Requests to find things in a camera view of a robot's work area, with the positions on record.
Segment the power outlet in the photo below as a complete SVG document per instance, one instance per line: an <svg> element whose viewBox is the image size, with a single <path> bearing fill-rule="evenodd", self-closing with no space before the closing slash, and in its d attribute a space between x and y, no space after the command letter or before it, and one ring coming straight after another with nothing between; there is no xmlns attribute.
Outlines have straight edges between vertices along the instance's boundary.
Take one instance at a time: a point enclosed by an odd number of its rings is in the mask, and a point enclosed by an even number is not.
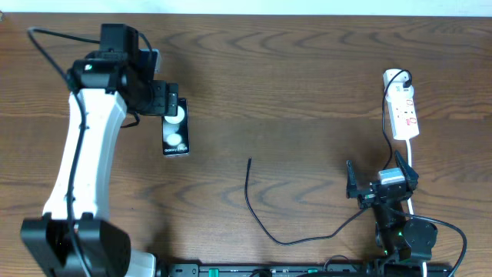
<svg viewBox="0 0 492 277"><path fill-rule="evenodd" d="M384 87L400 71L389 69L383 74ZM392 81L387 90L386 100L390 112L391 129L396 140L411 139L419 134L417 113L414 105L414 87L404 88L408 80L406 72L402 72Z"/></svg>

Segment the white cable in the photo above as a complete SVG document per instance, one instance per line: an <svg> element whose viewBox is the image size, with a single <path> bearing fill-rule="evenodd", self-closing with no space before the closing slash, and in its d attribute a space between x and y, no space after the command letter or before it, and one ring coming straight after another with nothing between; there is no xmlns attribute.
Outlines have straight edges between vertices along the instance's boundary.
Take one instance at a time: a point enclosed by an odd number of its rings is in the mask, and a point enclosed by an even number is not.
<svg viewBox="0 0 492 277"><path fill-rule="evenodd" d="M407 164L412 167L412 147L410 144L410 139L406 139L405 142L407 143ZM414 206L412 205L412 199L407 200L408 204L408 213L411 215L414 214ZM422 276L427 277L427 263L422 262Z"/></svg>

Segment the white background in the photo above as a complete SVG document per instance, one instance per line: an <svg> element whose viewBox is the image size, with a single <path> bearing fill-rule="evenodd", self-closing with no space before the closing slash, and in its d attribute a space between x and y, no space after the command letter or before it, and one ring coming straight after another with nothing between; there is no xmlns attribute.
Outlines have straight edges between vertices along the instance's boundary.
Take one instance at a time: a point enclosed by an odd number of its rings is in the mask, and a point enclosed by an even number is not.
<svg viewBox="0 0 492 277"><path fill-rule="evenodd" d="M3 12L492 16L492 0L0 0Z"/></svg>

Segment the wooden table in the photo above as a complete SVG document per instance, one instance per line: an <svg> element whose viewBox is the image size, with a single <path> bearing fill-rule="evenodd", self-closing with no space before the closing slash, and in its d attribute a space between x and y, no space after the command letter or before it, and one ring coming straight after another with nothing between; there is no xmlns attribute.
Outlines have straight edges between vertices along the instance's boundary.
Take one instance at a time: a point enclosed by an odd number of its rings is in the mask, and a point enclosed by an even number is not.
<svg viewBox="0 0 492 277"><path fill-rule="evenodd" d="M382 73L414 76L421 134L418 214L468 237L460 276L492 273L492 21L488 18L7 14L0 22L0 275L40 275L23 246L24 217L40 216L58 174L68 92L35 51L32 25L97 38L103 22L144 32L164 54L157 76L188 99L191 155L165 159L159 118L120 131L111 220L132 245L170 262L322 263L381 255L371 212L334 239L281 247L277 239L332 233L357 211L345 198L345 161L361 180L385 163ZM38 36L64 67L95 45ZM404 142L394 147L405 155ZM439 227L434 262L454 264L460 236Z"/></svg>

